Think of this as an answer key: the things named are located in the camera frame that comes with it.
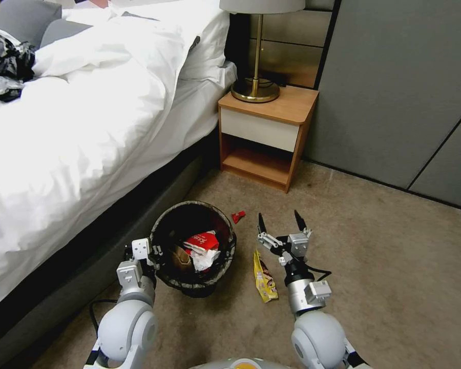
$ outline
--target nightstand drawer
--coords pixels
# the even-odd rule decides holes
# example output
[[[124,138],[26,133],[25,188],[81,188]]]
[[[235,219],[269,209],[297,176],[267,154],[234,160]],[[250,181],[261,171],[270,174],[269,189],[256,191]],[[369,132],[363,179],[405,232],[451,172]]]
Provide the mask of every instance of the nightstand drawer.
[[[222,133],[294,152],[299,126],[220,109]]]

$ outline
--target black trash can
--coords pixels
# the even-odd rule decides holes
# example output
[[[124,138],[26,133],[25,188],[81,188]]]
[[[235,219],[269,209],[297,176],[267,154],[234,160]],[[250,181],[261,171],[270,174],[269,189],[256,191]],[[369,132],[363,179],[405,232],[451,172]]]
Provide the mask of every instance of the black trash can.
[[[215,230],[219,256],[205,272],[183,272],[175,266],[172,251],[189,237]],[[229,219],[215,206],[201,201],[185,201],[167,209],[154,224],[152,245],[161,247],[157,276],[168,286],[191,297],[207,297],[229,268],[236,249],[236,234]]]

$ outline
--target beige carpet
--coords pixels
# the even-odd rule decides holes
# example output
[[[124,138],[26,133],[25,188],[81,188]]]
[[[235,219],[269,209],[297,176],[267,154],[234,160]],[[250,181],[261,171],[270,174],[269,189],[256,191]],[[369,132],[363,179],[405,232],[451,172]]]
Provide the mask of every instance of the beige carpet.
[[[158,284],[160,331],[146,368],[229,356],[301,367],[290,344],[294,320],[282,267],[262,250],[280,294],[268,304],[252,270],[258,212],[269,232],[287,234],[296,229],[294,209],[314,230],[310,263],[333,271],[325,311],[365,360],[377,369],[461,367],[460,210],[309,163],[288,194],[213,171],[188,198],[247,216],[235,226],[237,253],[214,295],[196,300]],[[117,293],[113,286],[103,296]],[[84,309],[33,367],[81,368],[94,341]]]

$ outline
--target nightstand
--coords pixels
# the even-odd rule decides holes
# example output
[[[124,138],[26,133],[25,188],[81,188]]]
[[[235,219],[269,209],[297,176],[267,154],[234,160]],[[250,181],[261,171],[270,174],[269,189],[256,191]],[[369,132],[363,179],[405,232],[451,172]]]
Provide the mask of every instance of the nightstand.
[[[317,97],[317,91],[287,86],[263,104],[237,100],[230,92],[221,98],[220,170],[288,192]]]

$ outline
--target yellow snack wrapper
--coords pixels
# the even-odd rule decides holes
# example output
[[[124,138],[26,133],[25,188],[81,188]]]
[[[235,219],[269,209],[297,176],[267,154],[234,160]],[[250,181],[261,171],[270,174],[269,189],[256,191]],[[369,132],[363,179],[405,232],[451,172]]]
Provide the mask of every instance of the yellow snack wrapper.
[[[269,302],[273,299],[278,299],[277,287],[275,281],[268,271],[265,263],[261,260],[261,255],[258,250],[253,256],[253,266],[255,271],[256,288],[263,299],[263,302]]]

